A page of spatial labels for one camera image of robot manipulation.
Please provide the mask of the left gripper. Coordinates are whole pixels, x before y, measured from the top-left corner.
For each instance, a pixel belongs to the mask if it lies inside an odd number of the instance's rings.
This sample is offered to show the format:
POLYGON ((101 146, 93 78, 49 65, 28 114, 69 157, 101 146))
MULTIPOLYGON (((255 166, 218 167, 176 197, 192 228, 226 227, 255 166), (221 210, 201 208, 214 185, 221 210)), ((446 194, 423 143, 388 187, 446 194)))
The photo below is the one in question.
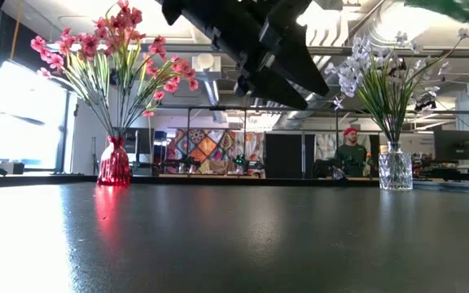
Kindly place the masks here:
POLYGON ((211 47, 229 55, 239 77, 235 94, 263 98, 304 110, 308 104, 290 85, 325 96, 329 87, 313 62, 304 41, 292 38, 266 42, 274 53, 273 71, 260 71, 266 49, 259 42, 261 26, 239 0, 160 0, 169 25, 183 16, 211 41, 211 47))

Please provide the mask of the clear glass vase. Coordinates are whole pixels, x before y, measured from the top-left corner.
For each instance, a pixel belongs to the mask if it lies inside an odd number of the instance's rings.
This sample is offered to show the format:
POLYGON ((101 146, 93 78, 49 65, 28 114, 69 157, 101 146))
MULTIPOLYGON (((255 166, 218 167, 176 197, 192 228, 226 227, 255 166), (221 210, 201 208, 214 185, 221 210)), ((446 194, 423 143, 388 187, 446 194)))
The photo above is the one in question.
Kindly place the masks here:
POLYGON ((379 184, 383 190, 412 190, 412 157, 401 150, 399 142, 390 142, 388 149, 379 154, 379 184))

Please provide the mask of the red glass vase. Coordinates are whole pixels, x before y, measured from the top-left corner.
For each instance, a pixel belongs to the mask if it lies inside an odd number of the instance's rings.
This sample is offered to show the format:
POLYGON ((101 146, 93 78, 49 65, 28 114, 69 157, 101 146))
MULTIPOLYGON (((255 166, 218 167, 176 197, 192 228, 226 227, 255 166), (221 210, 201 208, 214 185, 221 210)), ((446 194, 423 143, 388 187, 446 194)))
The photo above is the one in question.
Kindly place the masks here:
POLYGON ((97 184, 99 186, 127 187, 131 174, 129 157, 123 147, 125 139, 108 136, 108 146, 101 155, 97 184))

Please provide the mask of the black partition panel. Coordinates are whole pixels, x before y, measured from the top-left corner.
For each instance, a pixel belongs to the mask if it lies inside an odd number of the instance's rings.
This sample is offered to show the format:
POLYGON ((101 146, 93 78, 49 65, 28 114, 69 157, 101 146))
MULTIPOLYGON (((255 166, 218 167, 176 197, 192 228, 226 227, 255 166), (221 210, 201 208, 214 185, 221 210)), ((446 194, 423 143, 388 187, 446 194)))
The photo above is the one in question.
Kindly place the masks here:
POLYGON ((267 178, 311 178, 314 158, 313 134, 265 135, 265 176, 267 178))

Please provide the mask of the white ceiling unit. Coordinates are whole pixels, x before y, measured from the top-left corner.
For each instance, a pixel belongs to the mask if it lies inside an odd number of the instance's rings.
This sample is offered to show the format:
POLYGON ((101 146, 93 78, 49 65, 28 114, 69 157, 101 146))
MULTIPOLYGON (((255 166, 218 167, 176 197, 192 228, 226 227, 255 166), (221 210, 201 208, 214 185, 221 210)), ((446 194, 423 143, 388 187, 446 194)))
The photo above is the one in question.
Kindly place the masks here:
POLYGON ((201 81, 214 81, 221 78, 221 58, 209 53, 201 53, 191 58, 195 77, 201 81))

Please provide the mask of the floral curtain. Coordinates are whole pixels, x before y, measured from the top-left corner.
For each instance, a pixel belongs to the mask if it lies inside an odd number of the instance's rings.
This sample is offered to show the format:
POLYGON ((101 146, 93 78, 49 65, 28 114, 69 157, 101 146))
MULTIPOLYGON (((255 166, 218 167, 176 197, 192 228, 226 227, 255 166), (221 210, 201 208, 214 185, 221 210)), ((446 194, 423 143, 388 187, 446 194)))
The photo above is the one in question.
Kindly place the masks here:
MULTIPOLYGON (((341 147, 346 142, 343 134, 336 136, 334 133, 318 133, 315 135, 316 160, 328 160, 335 156, 336 147, 341 147)), ((358 134, 357 143, 366 148, 370 158, 375 164, 379 160, 380 136, 377 133, 358 134)))

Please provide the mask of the black computer monitor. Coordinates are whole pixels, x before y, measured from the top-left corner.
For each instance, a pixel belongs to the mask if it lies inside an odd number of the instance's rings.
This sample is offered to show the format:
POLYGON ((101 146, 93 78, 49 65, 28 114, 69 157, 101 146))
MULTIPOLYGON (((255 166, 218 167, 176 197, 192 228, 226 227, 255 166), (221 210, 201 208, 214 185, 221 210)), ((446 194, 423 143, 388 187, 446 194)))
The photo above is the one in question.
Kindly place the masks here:
POLYGON ((150 154, 154 129, 129 128, 125 132, 124 148, 130 154, 150 154))
POLYGON ((469 131, 438 130, 433 137, 436 160, 469 160, 469 131))

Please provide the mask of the colourful patterned cloth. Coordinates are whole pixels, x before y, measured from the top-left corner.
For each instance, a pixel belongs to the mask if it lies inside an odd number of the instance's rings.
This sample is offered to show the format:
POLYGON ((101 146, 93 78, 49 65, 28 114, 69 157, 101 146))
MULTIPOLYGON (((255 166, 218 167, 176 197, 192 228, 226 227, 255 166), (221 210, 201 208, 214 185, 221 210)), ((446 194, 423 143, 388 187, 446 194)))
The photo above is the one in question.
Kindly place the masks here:
POLYGON ((244 155, 246 160, 263 162, 265 135, 263 133, 227 129, 177 129, 169 142, 167 158, 181 160, 189 155, 200 166, 197 173, 236 173, 235 159, 244 155))

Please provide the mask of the person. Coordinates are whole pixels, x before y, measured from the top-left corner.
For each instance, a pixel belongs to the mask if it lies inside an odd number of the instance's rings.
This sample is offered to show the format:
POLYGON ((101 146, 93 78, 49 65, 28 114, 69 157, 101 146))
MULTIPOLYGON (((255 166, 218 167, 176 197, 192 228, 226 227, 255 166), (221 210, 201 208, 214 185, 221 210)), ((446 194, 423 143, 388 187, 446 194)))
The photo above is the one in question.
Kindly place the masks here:
POLYGON ((362 177, 366 154, 366 148, 357 143, 357 129, 347 128, 344 131, 344 143, 338 147, 335 153, 344 174, 348 177, 362 177))

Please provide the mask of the silver ventilation duct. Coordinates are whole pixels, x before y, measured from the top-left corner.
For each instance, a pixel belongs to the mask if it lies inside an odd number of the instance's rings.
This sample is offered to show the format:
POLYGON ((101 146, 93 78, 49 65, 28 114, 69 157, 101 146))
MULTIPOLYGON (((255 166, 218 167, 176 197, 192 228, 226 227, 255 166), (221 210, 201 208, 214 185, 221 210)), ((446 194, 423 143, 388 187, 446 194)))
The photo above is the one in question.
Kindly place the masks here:
POLYGON ((333 98, 340 93, 339 87, 331 87, 326 96, 321 96, 315 93, 308 94, 305 101, 308 106, 304 111, 290 111, 284 112, 276 124, 275 129, 298 129, 303 125, 305 120, 311 117, 315 112, 322 108, 330 108, 333 98))

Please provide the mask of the black overhead frame bar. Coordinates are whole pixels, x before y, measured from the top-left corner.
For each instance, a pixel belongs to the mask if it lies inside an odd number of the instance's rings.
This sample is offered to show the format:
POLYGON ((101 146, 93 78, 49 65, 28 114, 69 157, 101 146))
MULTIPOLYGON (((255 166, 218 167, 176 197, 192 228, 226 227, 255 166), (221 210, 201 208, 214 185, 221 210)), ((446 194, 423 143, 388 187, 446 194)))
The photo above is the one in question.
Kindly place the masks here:
MULTIPOLYGON (((295 109, 293 107, 225 107, 225 106, 178 106, 178 105, 162 105, 161 107, 156 108, 155 110, 151 111, 172 111, 172 110, 207 110, 207 111, 255 111, 255 112, 323 112, 323 113, 336 113, 336 112, 349 112, 349 113, 356 113, 356 114, 370 114, 367 110, 362 109, 339 109, 335 110, 333 108, 306 108, 303 110, 295 109)), ((466 111, 455 111, 455 110, 431 110, 432 113, 440 114, 440 115, 469 115, 469 110, 466 111)))

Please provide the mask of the black table frame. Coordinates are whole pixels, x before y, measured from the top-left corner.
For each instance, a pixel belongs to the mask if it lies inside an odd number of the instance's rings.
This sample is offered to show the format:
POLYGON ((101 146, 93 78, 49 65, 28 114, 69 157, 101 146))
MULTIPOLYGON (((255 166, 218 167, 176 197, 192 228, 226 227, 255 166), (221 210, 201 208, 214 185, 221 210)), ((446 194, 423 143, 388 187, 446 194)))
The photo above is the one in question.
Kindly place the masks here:
MULTIPOLYGON (((143 185, 205 185, 205 186, 286 186, 286 187, 378 187, 377 180, 366 178, 331 179, 260 179, 257 177, 133 177, 132 184, 143 185)), ((0 187, 97 183, 96 176, 86 175, 6 175, 0 176, 0 187)), ((469 183, 415 181, 414 189, 469 193, 469 183)))

